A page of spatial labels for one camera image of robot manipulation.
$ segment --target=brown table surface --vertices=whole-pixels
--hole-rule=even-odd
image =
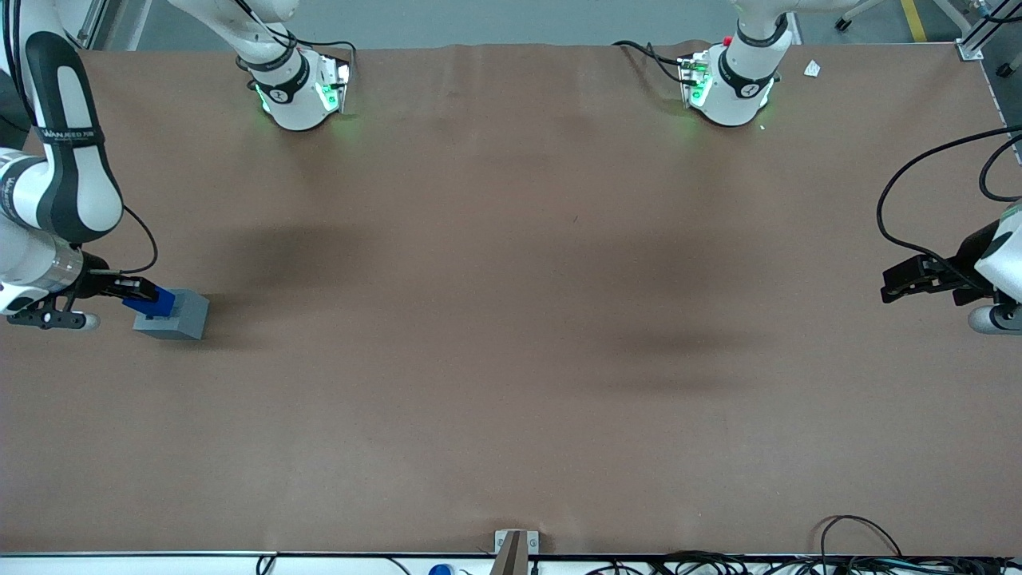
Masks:
[[[666,50],[681,53],[682,48]],[[998,127],[948,45],[791,50],[749,126],[635,52],[360,53],[285,133],[227,53],[88,53],[109,160],[207,340],[4,327],[0,548],[1015,554],[1019,340],[894,305],[874,222],[923,149]],[[818,79],[801,75],[810,58]],[[991,140],[904,178],[892,231],[994,219]],[[1010,193],[1007,159],[991,185]],[[134,223],[88,248],[148,256]],[[865,530],[835,553],[883,553]]]

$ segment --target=white paper scrap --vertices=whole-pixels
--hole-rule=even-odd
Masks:
[[[809,60],[809,65],[805,66],[805,71],[802,74],[808,76],[809,78],[820,76],[820,64],[817,63],[817,60]]]

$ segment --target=blue block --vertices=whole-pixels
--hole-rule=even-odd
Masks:
[[[168,292],[174,295],[170,316],[158,318],[137,314],[134,330],[157,340],[201,340],[210,300],[191,290]]]
[[[156,294],[158,294],[155,302],[146,302],[145,300],[121,300],[121,303],[141,314],[142,316],[170,318],[171,313],[174,310],[174,294],[164,290],[159,285],[156,285],[155,287]]]

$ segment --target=robotic arm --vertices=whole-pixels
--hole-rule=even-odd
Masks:
[[[972,310],[969,326],[984,335],[1022,336],[1022,202],[965,238],[946,261],[950,267],[918,254],[885,271],[884,303],[947,291],[958,306],[991,298],[992,305]]]
[[[0,67],[35,117],[45,153],[0,148],[0,314],[13,316],[106,268],[79,245],[112,230],[123,205],[88,78],[53,1],[3,7]],[[106,287],[94,285],[92,295]],[[60,320],[90,324],[84,315]]]
[[[845,10],[858,0],[730,0],[738,30],[729,44],[716,44],[681,63],[682,96],[688,105],[722,126],[751,121],[774,87],[777,66],[791,46],[787,12]]]
[[[171,3],[234,47],[254,79],[263,108],[281,127],[313,128],[341,108],[347,62],[299,47],[280,25],[294,13],[297,0]],[[89,80],[54,0],[0,5],[0,68],[34,117],[45,154],[0,147],[0,315],[14,325],[86,330],[98,326],[98,319],[74,312],[75,301],[110,296],[143,316],[166,317],[174,295],[142,277],[110,271],[102,258],[81,249],[118,225],[124,205]],[[60,307],[57,298],[65,299]]]
[[[281,22],[298,0],[168,0],[210,27],[256,80],[263,109],[286,130],[308,130],[343,106],[347,62],[299,46]]]

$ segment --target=gray block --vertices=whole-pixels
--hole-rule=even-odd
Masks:
[[[174,294],[170,318],[135,317],[134,330],[157,340],[201,340],[210,300],[191,290],[168,290]]]

